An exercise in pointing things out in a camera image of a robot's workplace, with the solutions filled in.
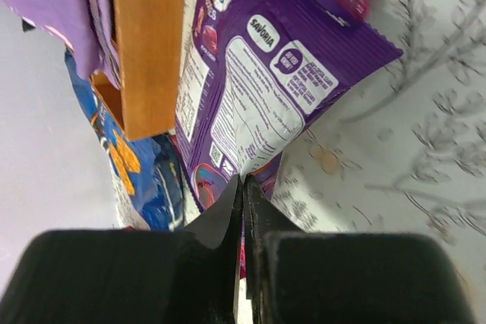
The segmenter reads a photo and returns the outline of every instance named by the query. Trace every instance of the purple packaging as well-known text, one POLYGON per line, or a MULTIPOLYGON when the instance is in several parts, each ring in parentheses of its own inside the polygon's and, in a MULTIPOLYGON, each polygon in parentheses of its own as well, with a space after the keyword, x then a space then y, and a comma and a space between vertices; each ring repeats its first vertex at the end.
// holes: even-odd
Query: purple packaging
POLYGON ((235 174, 273 192, 282 149, 402 52, 332 0, 197 0, 177 109, 178 148, 202 209, 235 174))

